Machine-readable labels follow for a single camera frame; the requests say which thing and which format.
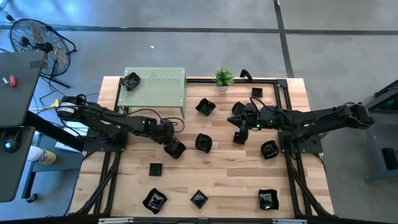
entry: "standing fan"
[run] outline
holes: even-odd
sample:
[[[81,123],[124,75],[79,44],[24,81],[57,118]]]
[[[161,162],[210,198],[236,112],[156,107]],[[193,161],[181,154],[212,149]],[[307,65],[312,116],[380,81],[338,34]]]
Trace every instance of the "standing fan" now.
[[[16,21],[11,27],[9,38],[16,52],[44,51],[47,54],[45,59],[47,67],[42,69],[42,77],[69,88],[53,78],[68,70],[70,54],[76,52],[73,42],[60,35],[51,26],[34,19]],[[73,45],[71,52],[64,40]]]

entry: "red sticker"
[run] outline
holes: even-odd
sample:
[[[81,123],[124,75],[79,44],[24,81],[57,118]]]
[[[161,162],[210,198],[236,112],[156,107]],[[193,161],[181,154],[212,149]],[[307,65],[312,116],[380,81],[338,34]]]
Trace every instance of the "red sticker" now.
[[[10,75],[10,86],[15,88],[17,86],[17,78],[15,77],[15,75]]]

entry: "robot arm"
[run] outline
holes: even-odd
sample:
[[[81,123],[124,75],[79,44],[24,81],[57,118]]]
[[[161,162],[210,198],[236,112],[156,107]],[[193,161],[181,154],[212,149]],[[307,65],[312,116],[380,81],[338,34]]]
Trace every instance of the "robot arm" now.
[[[248,138],[248,130],[252,128],[289,131],[288,141],[295,143],[315,134],[339,128],[366,129],[374,123],[368,109],[361,103],[346,103],[334,108],[309,112],[283,110],[266,105],[258,110],[254,103],[248,103],[242,114],[228,118],[228,121],[239,127],[239,132],[234,136],[234,142],[238,144],[244,144]]]
[[[154,118],[119,114],[97,103],[87,102],[79,95],[64,96],[57,115],[63,121],[77,121],[88,126],[110,144],[120,142],[129,132],[164,144],[165,151],[174,159],[178,159],[185,150],[185,146],[174,137],[173,123],[167,119],[158,123]]]

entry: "potted plant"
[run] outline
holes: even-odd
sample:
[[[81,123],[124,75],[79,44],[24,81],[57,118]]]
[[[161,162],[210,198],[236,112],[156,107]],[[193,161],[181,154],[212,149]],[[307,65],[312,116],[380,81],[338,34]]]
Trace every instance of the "potted plant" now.
[[[226,91],[228,87],[234,83],[234,74],[224,67],[220,70],[216,70],[215,75],[215,82],[218,91]]]

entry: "wooden tabletop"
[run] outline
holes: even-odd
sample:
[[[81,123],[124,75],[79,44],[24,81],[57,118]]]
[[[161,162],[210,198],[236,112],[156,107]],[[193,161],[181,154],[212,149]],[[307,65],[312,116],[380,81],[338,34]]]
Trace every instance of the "wooden tabletop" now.
[[[98,103],[113,108],[120,77],[104,77]],[[288,78],[289,93],[294,110],[309,111],[304,81]],[[163,145],[150,139],[129,135],[126,150],[120,160],[118,180],[114,193],[112,216],[130,217],[293,217],[287,169],[283,154],[265,161],[261,145],[269,140],[277,141],[274,130],[249,132],[244,146],[233,143],[237,127],[229,124],[235,102],[248,103],[251,88],[263,89],[263,102],[275,105],[274,88],[270,84],[234,84],[226,93],[215,90],[214,84],[188,83],[185,130],[176,137],[187,150],[177,160],[172,159]],[[209,117],[196,109],[202,98],[216,104]],[[181,117],[178,108],[156,108],[162,117]],[[137,113],[156,118],[150,111]],[[209,135],[213,146],[209,154],[195,149],[199,133]],[[88,200],[98,185],[104,153],[96,152],[87,158],[81,167],[73,197],[71,212],[77,211]],[[333,213],[328,184],[323,166],[317,157],[302,155],[307,185],[326,210]],[[161,177],[149,176],[149,164],[162,163]],[[168,197],[162,210],[154,215],[142,201],[149,191],[156,188]],[[264,211],[259,208],[259,189],[275,189],[279,210]],[[209,199],[201,210],[191,203],[193,194],[201,190]],[[300,208],[304,211],[301,190],[297,191]],[[108,194],[105,189],[104,201]]]

